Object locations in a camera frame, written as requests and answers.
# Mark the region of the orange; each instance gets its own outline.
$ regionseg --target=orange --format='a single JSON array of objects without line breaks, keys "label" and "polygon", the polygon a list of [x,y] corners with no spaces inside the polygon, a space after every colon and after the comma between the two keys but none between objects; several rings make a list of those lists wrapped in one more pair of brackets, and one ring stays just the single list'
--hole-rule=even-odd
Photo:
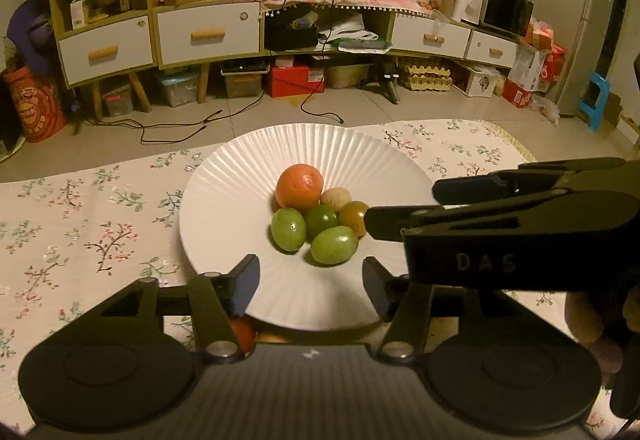
[{"label": "orange", "polygon": [[287,167],[276,185],[276,201],[280,207],[307,212],[320,201],[324,179],[313,166],[296,164]]}]

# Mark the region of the wooden cabinet leg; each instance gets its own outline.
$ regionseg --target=wooden cabinet leg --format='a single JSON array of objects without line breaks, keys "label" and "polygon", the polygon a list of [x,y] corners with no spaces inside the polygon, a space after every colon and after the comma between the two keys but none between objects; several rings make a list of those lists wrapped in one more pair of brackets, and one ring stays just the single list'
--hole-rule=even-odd
[{"label": "wooden cabinet leg", "polygon": [[97,118],[99,122],[102,122],[104,120],[104,117],[102,116],[102,97],[100,96],[100,81],[95,81],[95,83],[91,83],[91,91],[94,94],[95,118]]},{"label": "wooden cabinet leg", "polygon": [[200,65],[200,79],[198,81],[198,104],[202,104],[207,97],[207,85],[209,84],[209,67],[211,63]]},{"label": "wooden cabinet leg", "polygon": [[140,105],[142,106],[142,111],[150,112],[151,104],[149,103],[149,99],[146,98],[146,92],[145,92],[145,89],[142,87],[142,83],[138,78],[138,74],[135,72],[129,73],[129,80],[131,81],[131,84],[133,84],[133,89],[135,90],[136,95],[138,96],[138,100],[140,101]]}]

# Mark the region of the stack of papers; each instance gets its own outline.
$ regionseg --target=stack of papers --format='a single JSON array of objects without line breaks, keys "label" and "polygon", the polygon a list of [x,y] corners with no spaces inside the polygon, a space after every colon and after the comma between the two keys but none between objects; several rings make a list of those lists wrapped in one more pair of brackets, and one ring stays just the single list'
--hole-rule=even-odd
[{"label": "stack of papers", "polygon": [[354,14],[349,19],[339,21],[332,27],[318,31],[318,41],[328,43],[336,40],[357,39],[360,41],[377,41],[378,35],[364,28],[362,14]]}]

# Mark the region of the white drawer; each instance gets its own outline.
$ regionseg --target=white drawer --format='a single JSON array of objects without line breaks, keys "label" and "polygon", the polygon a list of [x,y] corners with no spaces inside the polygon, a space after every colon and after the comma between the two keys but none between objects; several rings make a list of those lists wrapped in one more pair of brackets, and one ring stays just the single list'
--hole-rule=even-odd
[{"label": "white drawer", "polygon": [[434,19],[396,14],[391,44],[397,50],[462,58],[471,30]]},{"label": "white drawer", "polygon": [[197,6],[158,14],[163,65],[260,51],[258,3]]},{"label": "white drawer", "polygon": [[465,59],[511,68],[516,61],[517,49],[514,42],[474,30]]},{"label": "white drawer", "polygon": [[69,85],[151,65],[148,16],[119,21],[60,40],[60,54]]}]

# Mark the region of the tablecloth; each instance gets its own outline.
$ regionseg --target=tablecloth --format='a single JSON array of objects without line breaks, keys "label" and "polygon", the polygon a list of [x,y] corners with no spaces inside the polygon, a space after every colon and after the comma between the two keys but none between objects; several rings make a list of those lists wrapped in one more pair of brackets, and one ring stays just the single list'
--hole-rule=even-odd
[{"label": "tablecloth", "polygon": [[[472,120],[393,122],[356,128],[414,160],[433,181],[516,167],[534,158],[504,130]],[[21,360],[37,343],[141,276],[185,281],[178,212],[189,178],[219,145],[79,172],[0,184],[0,421],[25,432]],[[569,334],[564,294],[510,295]],[[166,332],[193,345],[189,317]],[[598,438],[623,421],[602,390],[588,420]]]}]

